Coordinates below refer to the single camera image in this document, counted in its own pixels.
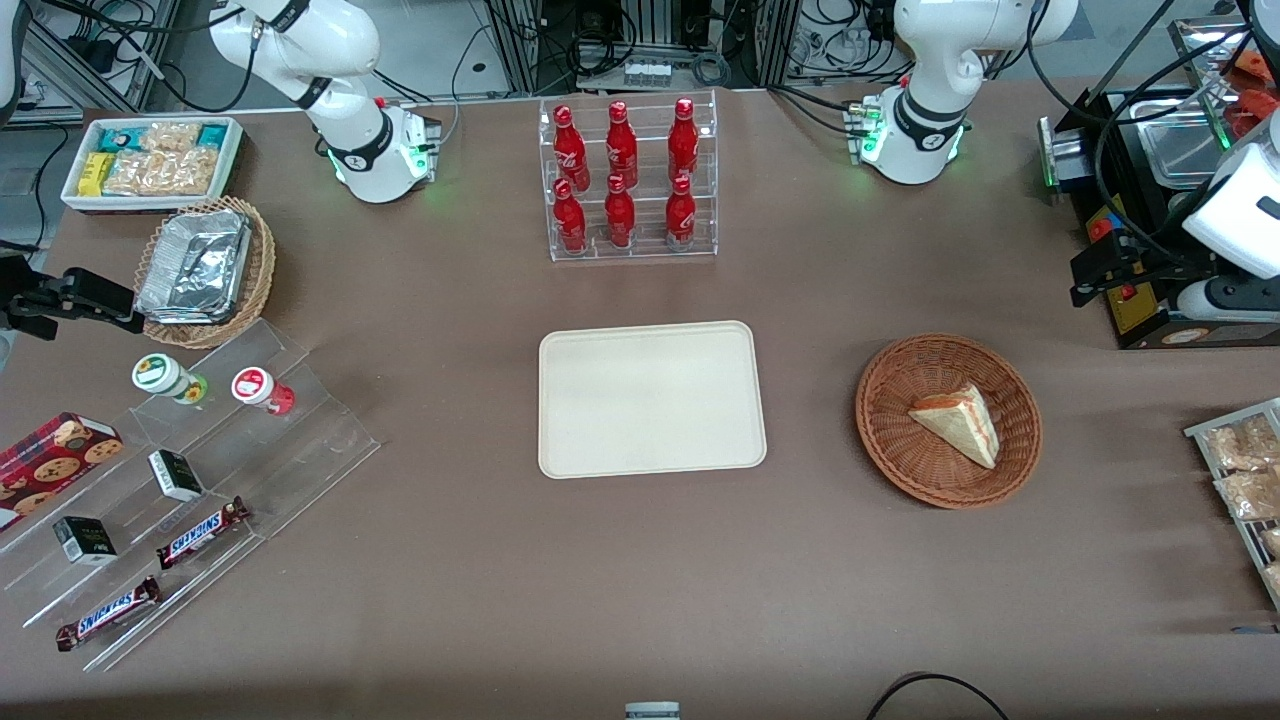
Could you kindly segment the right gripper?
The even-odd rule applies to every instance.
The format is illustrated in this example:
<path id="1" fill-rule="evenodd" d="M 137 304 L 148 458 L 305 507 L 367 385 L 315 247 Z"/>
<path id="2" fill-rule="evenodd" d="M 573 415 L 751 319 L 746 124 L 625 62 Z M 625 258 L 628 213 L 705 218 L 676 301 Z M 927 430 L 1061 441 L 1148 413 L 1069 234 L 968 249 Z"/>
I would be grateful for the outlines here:
<path id="1" fill-rule="evenodd" d="M 54 341 L 55 310 L 67 319 L 104 322 L 132 334 L 145 329 L 145 315 L 134 309 L 134 292 L 84 268 L 63 277 L 33 270 L 20 255 L 1 258 L 1 324 L 44 341 Z"/>

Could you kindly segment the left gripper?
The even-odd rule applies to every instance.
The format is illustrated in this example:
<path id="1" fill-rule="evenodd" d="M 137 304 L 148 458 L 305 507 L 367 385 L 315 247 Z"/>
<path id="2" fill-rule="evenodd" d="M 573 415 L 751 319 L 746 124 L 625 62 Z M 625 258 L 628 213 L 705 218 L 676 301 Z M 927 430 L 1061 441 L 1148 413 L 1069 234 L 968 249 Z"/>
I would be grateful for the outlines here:
<path id="1" fill-rule="evenodd" d="M 1139 261 L 1148 254 L 1148 273 Z M 1217 254 L 1207 249 L 1160 251 L 1130 234 L 1103 234 L 1091 242 L 1087 258 L 1070 261 L 1074 281 L 1069 293 L 1074 307 L 1084 307 L 1108 290 L 1147 282 L 1155 293 L 1180 293 L 1183 288 L 1217 275 Z"/>

